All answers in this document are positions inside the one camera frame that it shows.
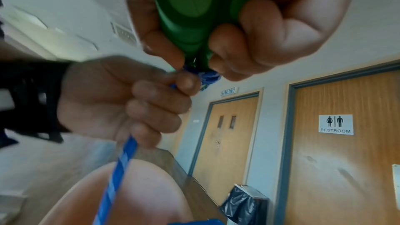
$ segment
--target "air vent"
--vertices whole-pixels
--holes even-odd
[[[137,45],[136,43],[136,38],[133,35],[133,33],[131,31],[129,31],[129,29],[115,23],[115,22],[111,22],[111,28],[112,28],[112,32],[114,33],[114,35],[118,38],[120,38],[121,40],[123,40],[126,43],[131,44],[132,46]]]

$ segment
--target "blue cable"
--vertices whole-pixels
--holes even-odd
[[[209,85],[217,82],[221,78],[221,76],[215,71],[199,72],[195,68],[188,66],[185,66],[184,69],[200,77],[202,84],[200,89],[201,91],[205,90]],[[122,149],[122,152],[118,158],[117,165],[115,166],[111,178],[108,181],[108,186],[104,191],[95,220],[93,221],[93,225],[105,225],[108,215],[110,214],[111,207],[114,203],[115,195],[124,178],[129,160],[135,154],[137,146],[138,143],[132,136],[130,136],[124,144],[124,148]]]

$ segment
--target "black wrist strap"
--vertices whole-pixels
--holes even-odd
[[[0,88],[9,90],[15,108],[0,112],[0,128],[62,142],[68,132],[57,119],[61,82],[70,62],[1,62]]]

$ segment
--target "hand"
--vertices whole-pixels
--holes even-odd
[[[241,28],[222,24],[208,45],[215,53],[209,67],[231,81],[263,73],[316,52],[333,34],[351,0],[250,0],[239,15]],[[154,0],[127,0],[145,52],[175,69],[184,54],[160,30]]]
[[[132,135],[140,145],[154,147],[161,133],[178,130],[178,115],[189,110],[190,96],[199,89],[200,80],[191,73],[106,57],[67,70],[57,115],[75,133],[116,141]]]

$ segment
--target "green handle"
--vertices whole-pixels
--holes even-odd
[[[161,29],[185,53],[185,63],[208,70],[208,37],[222,23],[238,24],[248,0],[155,0]]]

